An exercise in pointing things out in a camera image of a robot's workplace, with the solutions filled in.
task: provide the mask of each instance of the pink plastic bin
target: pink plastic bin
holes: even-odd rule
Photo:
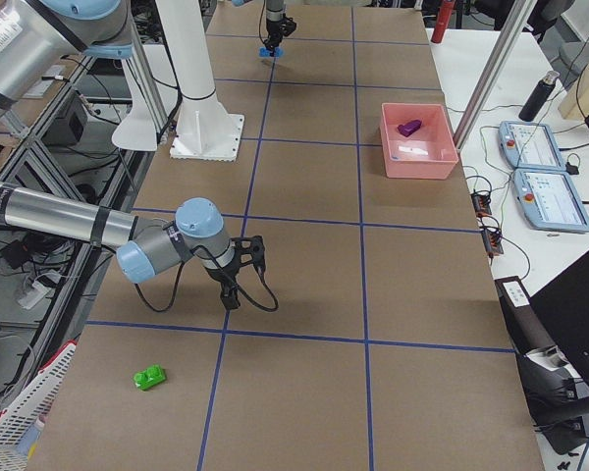
[[[412,120],[421,120],[421,128],[404,137],[397,126]],[[380,133],[392,179],[443,180],[458,161],[443,105],[383,103]]]

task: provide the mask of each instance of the white plastic basket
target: white plastic basket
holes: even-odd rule
[[[16,446],[37,417],[50,410],[76,347],[73,341],[66,343],[18,397],[0,412],[0,471],[26,469],[27,458],[16,452]]]

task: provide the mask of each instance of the red bottle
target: red bottle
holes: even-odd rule
[[[443,34],[448,28],[448,23],[452,17],[452,11],[454,10],[455,0],[443,0],[441,2],[441,9],[439,10],[439,16],[436,20],[436,26],[432,33],[432,42],[435,44],[440,43],[443,40]]]

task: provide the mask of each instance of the metal base plate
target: metal base plate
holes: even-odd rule
[[[229,115],[236,124],[237,132],[224,135],[217,145],[211,146],[204,152],[195,152],[184,143],[185,138],[191,140],[189,136],[180,135],[175,138],[173,146],[170,149],[170,156],[173,159],[201,159],[201,160],[221,160],[235,161],[238,157],[240,147],[242,128],[244,127],[244,115]]]

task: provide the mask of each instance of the white pillar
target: white pillar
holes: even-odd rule
[[[244,116],[218,101],[198,2],[157,0],[157,9],[184,95],[171,156],[236,160]]]

